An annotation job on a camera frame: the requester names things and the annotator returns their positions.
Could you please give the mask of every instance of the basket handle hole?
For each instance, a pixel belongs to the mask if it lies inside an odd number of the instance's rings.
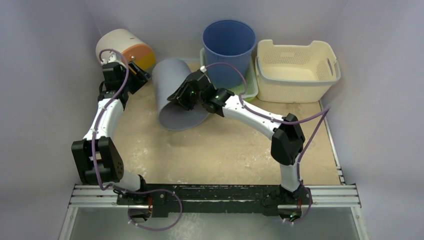
[[[327,64],[328,64],[328,67],[330,68],[331,76],[333,76],[333,68],[331,67],[330,59],[328,58],[327,58]]]

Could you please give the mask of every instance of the metal frame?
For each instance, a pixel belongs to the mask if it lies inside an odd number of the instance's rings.
[[[355,185],[346,185],[340,167],[332,134],[327,118],[324,119],[325,128],[331,143],[334,161],[341,185],[308,185],[313,204],[312,208],[350,208],[354,224],[360,240],[369,240],[365,221],[361,213],[361,201]],[[102,191],[98,186],[76,185],[72,191],[66,218],[63,223],[59,240],[69,240],[79,208],[128,208],[128,205],[117,205],[117,195],[111,190]],[[295,208],[294,205],[279,205],[279,209]],[[147,205],[132,205],[131,208],[148,209]]]

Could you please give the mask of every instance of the gray wall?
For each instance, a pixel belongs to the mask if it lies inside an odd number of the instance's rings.
[[[308,45],[325,40],[348,0],[85,0],[102,34],[125,28],[159,59],[198,59],[203,29],[214,21],[249,24],[259,40]]]
[[[424,1],[350,0],[327,39],[342,79],[324,97],[348,183],[376,240],[424,236]]]
[[[0,33],[0,238],[55,240],[78,181],[71,143],[96,111],[100,34],[82,0],[3,0]]]

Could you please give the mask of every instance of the cream laundry basket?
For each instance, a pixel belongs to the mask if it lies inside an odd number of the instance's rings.
[[[324,41],[299,46],[261,40],[257,44],[255,67],[257,97],[277,103],[319,101],[341,75],[336,55]]]

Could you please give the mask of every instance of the cable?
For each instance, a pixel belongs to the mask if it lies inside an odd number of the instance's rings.
[[[321,116],[321,119],[319,119],[319,122],[316,125],[315,129],[313,130],[312,135],[310,136],[310,138],[307,141],[305,147],[303,148],[302,152],[300,153],[299,159],[297,161],[297,166],[296,166],[297,180],[299,181],[300,186],[306,190],[307,194],[309,194],[309,204],[308,204],[308,207],[307,207],[306,212],[304,214],[302,214],[302,216],[299,219],[297,219],[297,221],[290,222],[290,223],[292,223],[292,224],[296,223],[297,224],[297,223],[303,221],[303,219],[305,219],[305,217],[309,214],[309,211],[311,210],[311,206],[312,206],[312,194],[311,194],[311,191],[307,187],[305,187],[305,185],[303,184],[303,182],[301,180],[300,163],[301,163],[302,157],[304,156],[306,150],[308,149],[309,145],[311,144],[312,139],[315,137],[315,134],[317,133],[318,129],[320,128],[321,123],[323,122],[324,118],[326,117],[327,113],[329,112],[330,106],[327,106],[324,110],[318,112],[317,114],[315,114],[313,116],[310,116],[310,117],[307,117],[305,119],[298,120],[298,121],[284,121],[284,120],[275,119],[275,118],[273,119],[273,118],[271,118],[271,117],[269,117],[269,116],[267,116],[265,114],[262,114],[260,112],[255,111],[255,110],[252,110],[251,108],[249,108],[245,104],[245,101],[243,100],[242,96],[244,94],[246,94],[247,91],[248,91],[248,83],[246,82],[246,79],[243,76],[243,74],[235,66],[233,66],[233,65],[231,65],[231,64],[229,64],[227,62],[215,62],[215,63],[212,63],[212,64],[207,65],[206,68],[209,68],[209,67],[212,67],[212,66],[215,66],[215,65],[227,65],[227,66],[231,67],[232,69],[234,69],[240,75],[241,80],[243,81],[244,91],[238,95],[238,100],[240,101],[240,104],[246,110],[248,110],[249,112],[251,112],[251,113],[253,113],[255,115],[258,115],[258,116],[263,117],[265,119],[268,119],[268,120],[271,120],[271,121],[274,121],[274,122],[277,122],[277,123],[285,124],[285,125],[301,124],[301,123],[308,122],[308,121],[310,121],[312,119],[315,119],[315,118],[318,118],[319,116]]]
[[[119,51],[115,50],[115,49],[111,49],[111,48],[106,48],[100,51],[100,53],[98,54],[98,58],[100,60],[102,60],[102,53],[104,52],[114,52],[115,54],[119,55],[121,60],[124,61],[125,63],[125,78],[123,79],[122,85],[120,86],[120,88],[118,89],[118,91],[116,91],[116,93],[112,96],[112,98],[109,99],[109,101],[107,101],[107,103],[104,105],[104,107],[100,110],[100,112],[98,113],[98,116],[94,122],[94,126],[93,126],[93,130],[92,130],[92,139],[91,139],[91,153],[92,153],[92,161],[93,161],[93,165],[94,165],[94,170],[95,170],[95,175],[97,178],[97,183],[98,186],[100,187],[101,190],[105,191],[106,189],[110,188],[113,186],[114,189],[118,190],[118,191],[122,191],[122,192],[126,192],[126,193],[131,193],[131,194],[137,194],[137,195],[145,195],[145,194],[151,194],[151,193],[155,193],[155,192],[167,192],[172,194],[176,200],[179,203],[179,215],[177,217],[177,219],[175,220],[174,223],[172,223],[171,225],[167,226],[167,227],[162,227],[162,228],[151,228],[151,227],[147,227],[147,226],[142,226],[139,225],[138,223],[134,222],[131,219],[131,215],[130,215],[130,210],[128,210],[128,217],[129,217],[129,222],[131,222],[132,224],[134,224],[136,227],[142,228],[142,229],[146,229],[149,231],[164,231],[167,229],[172,228],[173,226],[175,226],[178,221],[180,221],[182,215],[183,215],[183,204],[181,203],[180,198],[172,191],[167,190],[167,189],[155,189],[155,190],[150,190],[150,191],[131,191],[128,189],[124,189],[118,186],[114,186],[112,183],[103,186],[103,182],[102,182],[102,178],[100,177],[100,172],[99,172],[99,166],[97,163],[97,159],[96,159],[96,133],[97,130],[99,128],[99,123],[100,120],[102,119],[103,114],[105,113],[105,110],[108,108],[108,106],[119,96],[119,94],[122,92],[122,90],[124,89],[125,85],[127,84],[128,81],[128,76],[130,74],[130,66],[128,65],[128,61],[127,59],[124,57],[124,55],[122,55],[122,53],[120,53]]]

